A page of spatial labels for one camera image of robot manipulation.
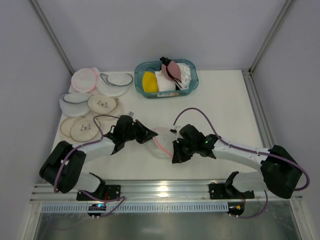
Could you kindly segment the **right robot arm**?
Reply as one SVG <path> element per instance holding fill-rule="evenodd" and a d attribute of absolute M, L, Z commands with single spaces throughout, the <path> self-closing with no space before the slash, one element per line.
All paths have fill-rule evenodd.
<path fill-rule="evenodd" d="M 227 194 L 234 198 L 248 191 L 270 191 L 282 199 L 290 199 L 302 176 L 297 162 L 281 146 L 254 148 L 235 145 L 215 134 L 204 135 L 193 125 L 172 129 L 172 163 L 180 164 L 199 154 L 204 158 L 228 160 L 251 168 L 252 172 L 234 171 L 224 183 Z"/>

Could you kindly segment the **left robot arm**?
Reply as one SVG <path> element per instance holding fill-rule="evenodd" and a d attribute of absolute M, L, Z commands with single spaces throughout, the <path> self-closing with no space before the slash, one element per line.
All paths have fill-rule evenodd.
<path fill-rule="evenodd" d="M 158 134 L 129 115 L 122 115 L 100 139 L 74 146 L 59 142 L 39 170 L 39 176 L 53 186 L 55 193 L 71 190 L 100 192 L 105 182 L 93 173 L 82 172 L 83 165 L 100 157 L 118 153 L 126 142 L 145 144 Z"/>

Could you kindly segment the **pink-trimmed mesh laundry bag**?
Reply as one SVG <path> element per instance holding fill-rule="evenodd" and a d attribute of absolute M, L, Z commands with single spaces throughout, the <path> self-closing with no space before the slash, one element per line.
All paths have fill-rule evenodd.
<path fill-rule="evenodd" d="M 173 142 L 177 140 L 176 134 L 166 127 L 158 127 L 153 131 L 157 133 L 157 136 L 146 143 L 149 151 L 157 158 L 172 159 L 174 155 Z"/>

